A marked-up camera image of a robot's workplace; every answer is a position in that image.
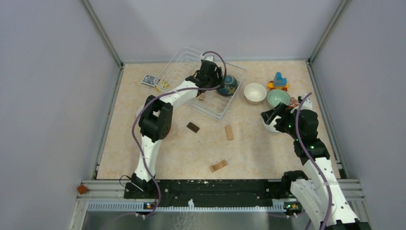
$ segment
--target colorful toy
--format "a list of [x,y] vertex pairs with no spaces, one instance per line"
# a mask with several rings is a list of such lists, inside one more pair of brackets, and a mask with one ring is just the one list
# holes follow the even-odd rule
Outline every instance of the colorful toy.
[[238,81],[235,77],[227,75],[224,79],[224,87],[218,88],[217,93],[223,96],[232,96],[238,88]]
[[291,98],[291,101],[289,102],[288,108],[296,108],[299,105],[299,101],[295,99],[294,97]]
[[[162,87],[162,88],[167,88],[167,87],[169,87],[169,84],[168,84],[166,81],[164,81],[164,80],[160,80],[157,85],[159,85],[159,86]],[[155,85],[155,89],[158,90],[159,92],[161,92],[161,90],[157,87],[157,85]]]
[[275,78],[271,80],[268,84],[268,89],[269,90],[274,90],[274,89],[279,89],[283,91],[288,91],[289,84],[286,78],[282,77],[282,74],[280,72],[276,72]]

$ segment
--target cable tie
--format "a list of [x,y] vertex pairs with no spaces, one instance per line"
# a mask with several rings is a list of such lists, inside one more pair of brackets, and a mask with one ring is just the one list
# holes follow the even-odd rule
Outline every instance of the cable tie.
[[327,181],[322,183],[319,187],[316,188],[316,191],[318,191],[320,188],[322,187],[326,187],[326,186],[331,186],[331,185],[339,185],[338,181]]
[[180,98],[179,91],[178,91],[176,88],[175,88],[175,89],[173,89],[173,91],[175,92],[175,94],[176,94],[177,98]]

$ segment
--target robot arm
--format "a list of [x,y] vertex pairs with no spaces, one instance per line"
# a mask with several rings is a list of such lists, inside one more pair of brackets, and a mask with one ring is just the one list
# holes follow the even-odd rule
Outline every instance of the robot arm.
[[310,217],[315,229],[319,229],[328,207],[329,185],[332,195],[331,212],[327,221],[327,229],[362,229],[370,230],[369,224],[361,223],[346,201],[344,194],[333,173],[330,155],[324,143],[317,138],[318,119],[317,114],[312,110],[312,103],[309,99],[303,102],[303,109],[299,114],[299,133],[304,146],[315,160],[316,165],[321,169],[327,179],[327,183],[317,170],[316,166],[309,160],[302,149],[295,131],[295,117],[297,109],[289,108],[279,104],[274,109],[261,113],[265,127],[272,132],[289,134],[293,142],[296,156],[301,159],[306,173],[312,178],[313,186],[307,179],[304,172],[285,172],[282,184],[288,184],[290,192],[300,201],[306,213]]
[[131,176],[132,189],[141,191],[150,190],[152,177],[155,176],[155,163],[158,157],[158,150],[162,140],[168,135],[172,113],[181,104],[189,99],[197,97],[205,89],[222,87],[224,77],[221,68],[214,63],[214,58],[209,56],[202,60],[199,70],[194,75],[187,77],[178,87],[166,93],[165,96],[154,99],[151,95],[147,98],[145,105],[154,100],[150,106],[145,106],[139,119],[141,127],[141,148],[144,156],[140,155],[138,166]]
[[[198,87],[196,86],[195,83],[185,80],[180,86],[176,87],[173,91],[178,91],[178,90],[184,89],[184,88],[198,88]],[[165,114],[166,115],[165,119],[168,119],[171,121],[172,120],[172,111],[177,109],[181,104],[183,104],[187,100],[196,97],[197,94],[198,94],[198,90],[185,90],[185,91],[180,91],[176,94],[162,97],[160,99],[161,100],[160,103],[166,105],[169,108],[172,107],[171,112],[168,112]],[[146,119],[144,119],[143,122],[141,122],[141,120],[140,120],[141,127],[147,126],[147,125],[145,125],[145,123],[147,123],[147,125],[148,125],[148,121]],[[148,135],[148,133],[145,131],[145,129],[146,129],[146,127],[144,127],[144,130],[143,130],[143,128],[141,128],[141,133],[143,134],[141,137],[141,141],[142,141],[141,146],[142,146],[142,150],[144,151],[147,167],[148,167],[149,171],[153,175],[155,175],[155,162],[157,161],[158,150],[159,150],[159,147],[160,147],[163,139],[158,139],[158,140],[155,140],[155,142],[154,142],[153,141],[154,137],[152,137],[151,135]],[[169,130],[170,130],[170,126],[165,127],[163,129],[163,131],[167,131],[167,132],[169,132]],[[145,169],[142,157],[143,156],[140,155],[140,158],[138,161],[138,166],[134,173],[137,175],[137,177],[139,179],[145,180],[146,182],[148,182],[149,180],[151,180],[151,176],[147,173],[147,171]]]

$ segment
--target beige table surface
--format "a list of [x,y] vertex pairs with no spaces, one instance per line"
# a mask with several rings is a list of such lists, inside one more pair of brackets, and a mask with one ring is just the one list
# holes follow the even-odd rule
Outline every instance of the beige table surface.
[[[248,74],[220,121],[187,105],[181,105],[174,111],[172,131],[159,150],[157,179],[280,179],[285,171],[302,170],[293,150],[293,139],[287,134],[271,133],[263,126],[259,114],[270,109],[266,102],[250,105],[244,100],[243,90],[247,84],[257,82],[266,86],[277,71],[287,78],[291,97],[313,93],[310,100],[319,115],[318,137],[325,143],[332,162],[335,162],[305,61],[231,64],[247,69]],[[146,74],[157,76],[165,65],[125,65],[98,179],[118,179],[123,174],[131,176],[134,172],[140,152],[131,135],[131,126],[146,98],[160,94],[156,89],[141,84],[141,80]],[[186,127],[189,122],[199,126],[199,132],[189,130]],[[227,141],[225,125],[232,126],[234,140]],[[137,125],[137,138],[140,138],[139,130]],[[228,166],[211,172],[210,165],[223,159]],[[333,169],[339,178],[336,164],[333,164]]]

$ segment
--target white wall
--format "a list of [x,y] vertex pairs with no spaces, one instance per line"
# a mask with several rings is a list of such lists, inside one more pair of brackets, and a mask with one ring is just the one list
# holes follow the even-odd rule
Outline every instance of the white wall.
[[90,0],[123,62],[182,46],[231,59],[308,58],[340,0]]
[[406,204],[406,2],[352,1],[315,69],[343,158],[378,229],[402,229]]
[[66,229],[118,67],[79,0],[0,2],[0,229]]

